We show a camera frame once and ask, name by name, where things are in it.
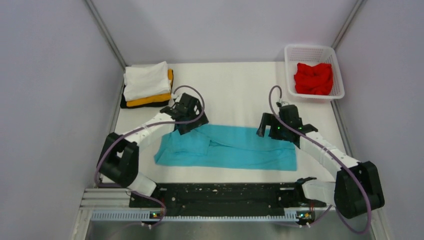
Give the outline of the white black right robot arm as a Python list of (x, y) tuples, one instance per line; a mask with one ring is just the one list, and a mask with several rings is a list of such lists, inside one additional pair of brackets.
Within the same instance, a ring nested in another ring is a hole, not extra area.
[(263, 113), (256, 134), (293, 143), (313, 157), (335, 179), (321, 181), (316, 177), (300, 178), (295, 183), (293, 200), (307, 206), (312, 200), (336, 207), (347, 219), (369, 210), (382, 208), (386, 201), (377, 166), (371, 161), (360, 162), (329, 143), (312, 124), (304, 124), (294, 104), (280, 105), (278, 115)]

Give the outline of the turquoise t-shirt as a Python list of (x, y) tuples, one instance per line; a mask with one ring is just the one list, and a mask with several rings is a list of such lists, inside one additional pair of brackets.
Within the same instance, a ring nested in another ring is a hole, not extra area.
[(297, 170), (293, 143), (260, 137), (252, 127), (213, 124), (164, 135), (154, 161), (169, 167)]

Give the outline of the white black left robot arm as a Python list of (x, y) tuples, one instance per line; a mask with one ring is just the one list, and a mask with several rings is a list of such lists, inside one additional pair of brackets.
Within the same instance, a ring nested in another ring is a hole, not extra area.
[(110, 133), (104, 142), (96, 172), (122, 188), (141, 194), (149, 207), (160, 202), (157, 184), (139, 170), (140, 152), (163, 136), (189, 133), (209, 122), (202, 96), (178, 95), (173, 105), (162, 108), (153, 118), (126, 133)]

